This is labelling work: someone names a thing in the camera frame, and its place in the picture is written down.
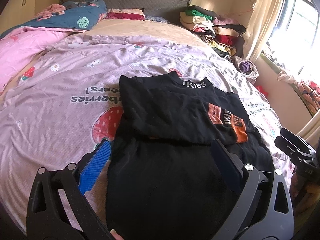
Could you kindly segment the left hand with painted nails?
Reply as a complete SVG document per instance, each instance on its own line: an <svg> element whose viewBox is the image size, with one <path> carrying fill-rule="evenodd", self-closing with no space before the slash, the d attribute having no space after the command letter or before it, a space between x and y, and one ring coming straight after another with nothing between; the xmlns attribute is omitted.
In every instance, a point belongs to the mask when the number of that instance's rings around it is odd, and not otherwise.
<svg viewBox="0 0 320 240"><path fill-rule="evenodd" d="M116 239L116 240L124 240L123 237L121 237L121 235L119 235L116 230L112 229L110 231L111 235Z"/></svg>

